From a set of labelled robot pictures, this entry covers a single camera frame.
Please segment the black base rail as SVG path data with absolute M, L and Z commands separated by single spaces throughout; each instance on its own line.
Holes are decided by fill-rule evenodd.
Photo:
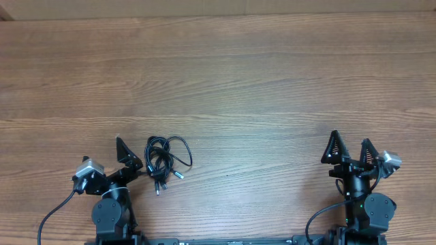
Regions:
M 148 239 L 145 245 L 309 245 L 305 235 L 293 235 L 290 238 L 234 238 L 178 240 L 176 238 Z

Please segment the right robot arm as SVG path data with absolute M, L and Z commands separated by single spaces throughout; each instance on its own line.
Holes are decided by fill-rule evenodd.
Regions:
M 321 162 L 333 168 L 329 176 L 335 179 L 344 201 L 345 225 L 330 229 L 323 244 L 386 244 L 384 235 L 394 216 L 396 203 L 388 196 L 376 193 L 380 180 L 399 170 L 402 160 L 395 152 L 378 152 L 370 139 L 361 142 L 360 158 L 352 159 L 340 133 L 330 134 Z

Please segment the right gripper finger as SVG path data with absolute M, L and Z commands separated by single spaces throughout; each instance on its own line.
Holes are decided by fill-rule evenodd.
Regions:
M 360 162 L 364 166 L 372 165 L 377 160 L 377 156 L 379 155 L 378 151 L 369 138 L 364 139 L 361 146 Z
M 346 148 L 339 131 L 332 131 L 328 140 L 328 145 L 322 155 L 321 163 L 337 165 L 347 163 L 349 160 L 350 155 L 348 149 Z

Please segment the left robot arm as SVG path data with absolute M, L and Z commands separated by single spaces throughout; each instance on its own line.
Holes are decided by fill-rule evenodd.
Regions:
M 96 244 L 146 244 L 134 214 L 127 185 L 139 176 L 142 161 L 116 138 L 116 158 L 124 167 L 110 175 L 104 173 L 104 166 L 85 157 L 76 175 L 84 178 L 82 185 L 87 195 L 99 195 L 101 199 L 94 205 L 91 218 L 96 228 Z

